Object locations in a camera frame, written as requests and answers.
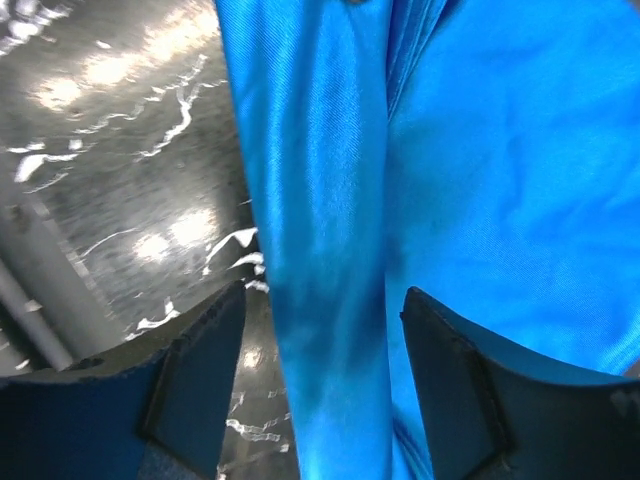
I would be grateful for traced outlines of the bright blue napkin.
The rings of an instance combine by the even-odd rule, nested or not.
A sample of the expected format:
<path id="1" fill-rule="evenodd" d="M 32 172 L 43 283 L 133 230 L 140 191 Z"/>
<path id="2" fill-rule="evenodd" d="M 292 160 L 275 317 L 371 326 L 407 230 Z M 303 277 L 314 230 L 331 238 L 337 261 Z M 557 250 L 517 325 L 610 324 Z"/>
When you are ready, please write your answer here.
<path id="1" fill-rule="evenodd" d="M 560 361 L 638 361 L 636 2 L 216 10 L 302 478 L 434 477 L 411 287 Z"/>

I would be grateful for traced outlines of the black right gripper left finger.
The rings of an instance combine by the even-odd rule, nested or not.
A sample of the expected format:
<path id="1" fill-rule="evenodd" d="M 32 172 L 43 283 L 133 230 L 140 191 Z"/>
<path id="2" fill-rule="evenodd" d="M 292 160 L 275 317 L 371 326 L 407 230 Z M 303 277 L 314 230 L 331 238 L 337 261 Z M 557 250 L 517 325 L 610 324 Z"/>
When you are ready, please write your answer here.
<path id="1" fill-rule="evenodd" d="M 245 324 L 233 282 L 63 371 L 1 381 L 5 479 L 213 479 Z"/>

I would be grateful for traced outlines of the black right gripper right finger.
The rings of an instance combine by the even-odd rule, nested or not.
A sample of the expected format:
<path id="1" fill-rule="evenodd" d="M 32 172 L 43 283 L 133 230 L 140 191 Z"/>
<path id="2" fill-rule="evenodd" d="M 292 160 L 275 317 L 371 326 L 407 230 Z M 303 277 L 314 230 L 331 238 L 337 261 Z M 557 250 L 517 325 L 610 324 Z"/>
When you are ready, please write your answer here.
<path id="1" fill-rule="evenodd" d="M 436 478 L 638 478 L 638 380 L 539 354 L 417 288 L 401 319 Z"/>

